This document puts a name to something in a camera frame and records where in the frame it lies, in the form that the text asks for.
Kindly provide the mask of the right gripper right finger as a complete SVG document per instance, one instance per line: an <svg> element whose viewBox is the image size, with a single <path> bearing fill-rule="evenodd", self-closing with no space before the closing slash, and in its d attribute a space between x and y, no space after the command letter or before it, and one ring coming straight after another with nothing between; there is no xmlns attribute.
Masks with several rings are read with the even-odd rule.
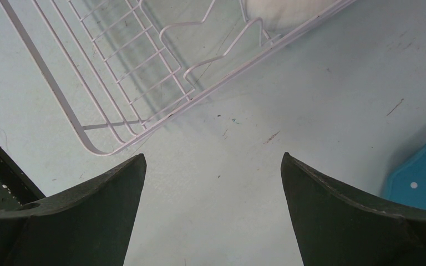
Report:
<svg viewBox="0 0 426 266"><path fill-rule="evenodd" d="M362 191L289 153L281 178L304 265L426 265L426 210Z"/></svg>

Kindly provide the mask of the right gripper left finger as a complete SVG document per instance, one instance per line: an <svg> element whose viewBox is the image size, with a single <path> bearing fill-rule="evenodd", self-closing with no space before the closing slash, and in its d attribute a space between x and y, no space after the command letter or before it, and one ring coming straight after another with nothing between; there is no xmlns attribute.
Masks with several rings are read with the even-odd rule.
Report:
<svg viewBox="0 0 426 266"><path fill-rule="evenodd" d="M0 265L123 265L146 169L138 154L67 190L0 211Z"/></svg>

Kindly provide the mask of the blue polka dot plate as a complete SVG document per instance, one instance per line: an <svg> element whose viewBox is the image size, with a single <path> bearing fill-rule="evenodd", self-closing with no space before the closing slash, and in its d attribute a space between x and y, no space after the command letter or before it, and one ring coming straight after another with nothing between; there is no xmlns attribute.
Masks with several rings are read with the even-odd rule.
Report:
<svg viewBox="0 0 426 266"><path fill-rule="evenodd" d="M381 197L426 210L426 144L389 174Z"/></svg>

